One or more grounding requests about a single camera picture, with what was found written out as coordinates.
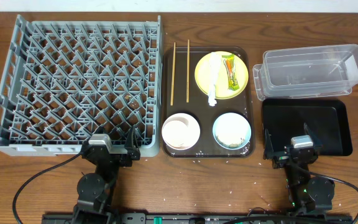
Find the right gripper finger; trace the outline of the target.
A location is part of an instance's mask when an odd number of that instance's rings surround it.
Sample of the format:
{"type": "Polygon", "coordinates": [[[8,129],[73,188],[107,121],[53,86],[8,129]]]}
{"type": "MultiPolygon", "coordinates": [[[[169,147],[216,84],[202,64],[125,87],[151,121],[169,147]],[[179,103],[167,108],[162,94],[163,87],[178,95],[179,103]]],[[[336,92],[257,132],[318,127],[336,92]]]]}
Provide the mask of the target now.
{"type": "Polygon", "coordinates": [[[265,144],[264,144],[264,154],[263,159],[272,159],[274,157],[273,146],[270,138],[270,133],[268,129],[265,129],[265,144]]]}
{"type": "Polygon", "coordinates": [[[305,134],[310,137],[310,139],[313,142],[314,146],[321,146],[322,145],[322,142],[318,139],[317,135],[315,135],[315,133],[310,129],[310,127],[306,123],[304,123],[303,129],[305,131],[305,134]]]}

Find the green orange snack wrapper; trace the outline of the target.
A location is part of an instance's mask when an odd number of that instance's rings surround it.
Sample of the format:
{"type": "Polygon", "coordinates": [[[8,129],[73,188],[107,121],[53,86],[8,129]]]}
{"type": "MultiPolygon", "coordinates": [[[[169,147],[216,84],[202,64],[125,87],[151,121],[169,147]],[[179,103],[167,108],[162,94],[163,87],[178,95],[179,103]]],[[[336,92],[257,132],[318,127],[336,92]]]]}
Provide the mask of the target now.
{"type": "Polygon", "coordinates": [[[235,56],[234,54],[223,55],[222,56],[223,64],[226,68],[227,79],[228,79],[228,89],[235,91],[239,89],[239,84],[236,78],[236,68],[235,68],[235,56]]]}

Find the white napkin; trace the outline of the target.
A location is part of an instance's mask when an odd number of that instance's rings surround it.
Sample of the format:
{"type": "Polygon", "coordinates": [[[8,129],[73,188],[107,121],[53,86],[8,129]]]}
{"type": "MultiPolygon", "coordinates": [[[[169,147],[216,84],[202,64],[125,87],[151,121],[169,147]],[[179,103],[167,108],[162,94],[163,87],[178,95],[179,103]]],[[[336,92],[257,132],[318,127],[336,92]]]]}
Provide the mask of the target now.
{"type": "Polygon", "coordinates": [[[221,56],[216,52],[212,52],[209,58],[209,71],[210,71],[210,81],[208,88],[208,104],[210,106],[215,106],[216,101],[216,82],[219,76],[219,70],[221,66],[221,56]]]}

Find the white pink bowl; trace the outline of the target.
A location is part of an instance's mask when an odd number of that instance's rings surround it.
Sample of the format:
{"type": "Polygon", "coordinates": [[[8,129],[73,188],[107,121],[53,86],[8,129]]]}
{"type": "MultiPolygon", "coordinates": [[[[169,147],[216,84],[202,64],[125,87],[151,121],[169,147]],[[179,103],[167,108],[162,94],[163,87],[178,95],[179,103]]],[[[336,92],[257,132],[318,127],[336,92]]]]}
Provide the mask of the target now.
{"type": "Polygon", "coordinates": [[[164,143],[172,149],[184,151],[193,147],[199,140],[201,128],[190,114],[176,113],[169,116],[162,126],[164,143]]]}

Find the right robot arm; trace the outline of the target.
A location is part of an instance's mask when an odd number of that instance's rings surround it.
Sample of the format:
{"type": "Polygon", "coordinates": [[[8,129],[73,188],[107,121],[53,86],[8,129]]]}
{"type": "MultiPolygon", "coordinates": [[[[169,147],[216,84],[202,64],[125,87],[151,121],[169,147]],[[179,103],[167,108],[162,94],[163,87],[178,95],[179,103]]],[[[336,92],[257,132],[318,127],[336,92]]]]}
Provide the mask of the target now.
{"type": "Polygon", "coordinates": [[[280,150],[273,147],[266,129],[264,159],[271,160],[274,169],[285,170],[296,215],[323,215],[333,207],[335,184],[309,171],[308,166],[317,160],[323,145],[307,124],[303,128],[304,135],[291,138],[290,145],[280,150]]]}

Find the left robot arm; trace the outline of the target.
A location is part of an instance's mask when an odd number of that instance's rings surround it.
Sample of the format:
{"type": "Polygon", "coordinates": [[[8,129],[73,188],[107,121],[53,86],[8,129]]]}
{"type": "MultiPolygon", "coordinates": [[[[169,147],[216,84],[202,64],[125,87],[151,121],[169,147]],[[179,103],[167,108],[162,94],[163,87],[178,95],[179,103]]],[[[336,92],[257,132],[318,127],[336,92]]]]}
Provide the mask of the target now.
{"type": "Polygon", "coordinates": [[[98,128],[82,147],[82,158],[96,166],[93,173],[84,175],[77,184],[78,200],[74,206],[74,224],[120,223],[121,216],[111,208],[112,196],[120,167],[130,167],[140,159],[135,129],[130,128],[123,148],[112,144],[103,128],[98,128]]]}

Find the light blue bowl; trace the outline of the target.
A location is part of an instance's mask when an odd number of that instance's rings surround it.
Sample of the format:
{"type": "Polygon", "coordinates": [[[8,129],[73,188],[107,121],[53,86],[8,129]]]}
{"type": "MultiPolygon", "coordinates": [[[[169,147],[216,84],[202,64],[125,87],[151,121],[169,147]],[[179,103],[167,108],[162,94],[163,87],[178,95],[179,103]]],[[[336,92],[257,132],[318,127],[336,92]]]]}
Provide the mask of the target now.
{"type": "Polygon", "coordinates": [[[232,151],[245,147],[252,136],[248,120],[238,113],[224,113],[217,117],[212,133],[221,147],[232,151]]]}

